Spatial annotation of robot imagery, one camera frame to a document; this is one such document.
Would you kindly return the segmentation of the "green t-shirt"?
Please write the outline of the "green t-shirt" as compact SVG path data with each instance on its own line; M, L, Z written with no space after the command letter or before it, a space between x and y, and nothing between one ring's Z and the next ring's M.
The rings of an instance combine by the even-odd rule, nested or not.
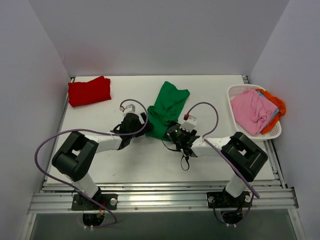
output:
M165 81L155 103L147 108L148 120L153 125L153 130L146 135L164 140L168 126L171 122L178 121L189 96L189 90L179 90L172 83Z

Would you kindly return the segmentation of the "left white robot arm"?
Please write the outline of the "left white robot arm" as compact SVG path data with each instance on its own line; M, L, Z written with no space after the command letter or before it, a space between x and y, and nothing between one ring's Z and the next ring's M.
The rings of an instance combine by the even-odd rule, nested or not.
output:
M154 125L143 112L127 113L123 121L107 135L85 135L72 131L52 158L52 165L84 193L83 204L95 210L101 203L101 189L93 181L89 169L97 153L118 151L127 147L133 138L143 136Z

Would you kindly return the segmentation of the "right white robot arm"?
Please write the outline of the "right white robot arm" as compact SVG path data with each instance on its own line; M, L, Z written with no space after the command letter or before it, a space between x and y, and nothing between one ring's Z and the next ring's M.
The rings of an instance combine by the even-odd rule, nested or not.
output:
M251 186L256 176L268 160L268 156L256 143L244 133L237 131L232 136L207 138L197 135L195 129L185 130L182 125L172 122L164 132L164 138L175 145L175 151L189 158L221 157L233 170L234 175L228 181L222 193L223 203L234 206L240 201L240 195L246 188L252 195L260 198Z

